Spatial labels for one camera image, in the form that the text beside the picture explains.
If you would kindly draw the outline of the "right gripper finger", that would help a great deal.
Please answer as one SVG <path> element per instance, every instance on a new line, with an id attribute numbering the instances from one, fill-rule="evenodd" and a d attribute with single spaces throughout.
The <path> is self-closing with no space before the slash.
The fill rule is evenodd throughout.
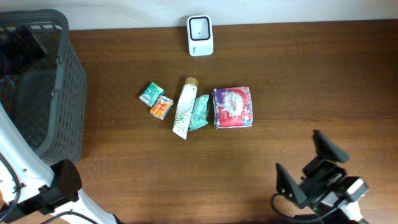
<path id="1" fill-rule="evenodd" d="M 345 151 L 334 145 L 321 131 L 313 131 L 313 140 L 317 155 L 333 162 L 345 163 L 350 157 Z"/>
<path id="2" fill-rule="evenodd" d="M 279 163 L 275 164 L 277 172 L 276 190 L 287 200 L 303 209 L 308 205 L 308 197 L 290 174 Z"/>

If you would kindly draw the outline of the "red purple tissue pack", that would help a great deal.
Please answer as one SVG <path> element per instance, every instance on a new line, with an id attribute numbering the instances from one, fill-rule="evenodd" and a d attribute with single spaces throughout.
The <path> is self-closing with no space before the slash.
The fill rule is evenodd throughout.
<path id="1" fill-rule="evenodd" d="M 252 126 L 254 116 L 248 87 L 215 88 L 212 95 L 216 129 Z"/>

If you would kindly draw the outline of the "teal wet wipes pouch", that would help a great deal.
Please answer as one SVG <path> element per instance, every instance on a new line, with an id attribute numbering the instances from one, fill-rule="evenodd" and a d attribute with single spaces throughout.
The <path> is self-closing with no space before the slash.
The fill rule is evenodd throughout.
<path id="1" fill-rule="evenodd" d="M 192 117 L 188 127 L 189 131 L 202 128 L 208 124 L 207 117 L 210 110 L 208 105 L 209 95 L 202 95 L 196 98 Z"/>

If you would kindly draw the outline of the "white tube with cork cap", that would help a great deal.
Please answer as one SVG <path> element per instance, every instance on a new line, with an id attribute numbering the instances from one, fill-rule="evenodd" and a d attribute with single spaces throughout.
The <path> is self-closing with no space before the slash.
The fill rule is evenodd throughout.
<path id="1" fill-rule="evenodd" d="M 193 77 L 188 77 L 185 80 L 182 92 L 178 99 L 175 121 L 172 129 L 172 131 L 182 139 L 187 138 L 193 107 L 197 97 L 197 90 L 198 80 Z"/>

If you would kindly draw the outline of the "green pocket tissue pack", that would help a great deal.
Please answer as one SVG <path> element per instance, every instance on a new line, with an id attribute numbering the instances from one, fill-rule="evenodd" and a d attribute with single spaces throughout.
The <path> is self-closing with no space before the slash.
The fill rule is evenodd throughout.
<path id="1" fill-rule="evenodd" d="M 153 107 L 158 97 L 163 93 L 164 89 L 152 82 L 139 96 L 139 99 L 147 106 Z"/>

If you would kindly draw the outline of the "orange pocket tissue pack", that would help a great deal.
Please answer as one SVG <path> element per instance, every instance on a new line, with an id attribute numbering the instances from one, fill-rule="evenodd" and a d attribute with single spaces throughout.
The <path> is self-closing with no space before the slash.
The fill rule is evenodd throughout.
<path id="1" fill-rule="evenodd" d="M 174 101 L 166 96 L 160 95 L 155 105 L 150 109 L 150 114 L 163 120 Z"/>

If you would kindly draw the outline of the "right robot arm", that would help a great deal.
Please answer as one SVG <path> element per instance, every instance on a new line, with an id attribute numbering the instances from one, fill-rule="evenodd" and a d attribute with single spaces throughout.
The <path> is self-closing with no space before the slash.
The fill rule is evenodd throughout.
<path id="1" fill-rule="evenodd" d="M 317 156 L 303 169 L 301 183 L 296 183 L 280 164 L 276 164 L 277 193 L 271 197 L 271 208 L 291 223 L 366 223 L 358 201 L 369 187 L 358 176 L 349 176 L 338 167 L 349 155 L 333 144 L 321 131 L 313 131 Z M 311 208 L 312 214 L 288 216 L 280 212 L 274 200 L 283 196 L 299 209 Z"/>

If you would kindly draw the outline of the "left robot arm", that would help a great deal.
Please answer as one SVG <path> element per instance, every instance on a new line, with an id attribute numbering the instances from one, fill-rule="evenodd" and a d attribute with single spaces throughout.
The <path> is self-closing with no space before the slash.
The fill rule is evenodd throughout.
<path id="1" fill-rule="evenodd" d="M 1 25 L 1 221 L 117 223 L 83 190 L 87 80 L 58 25 Z"/>

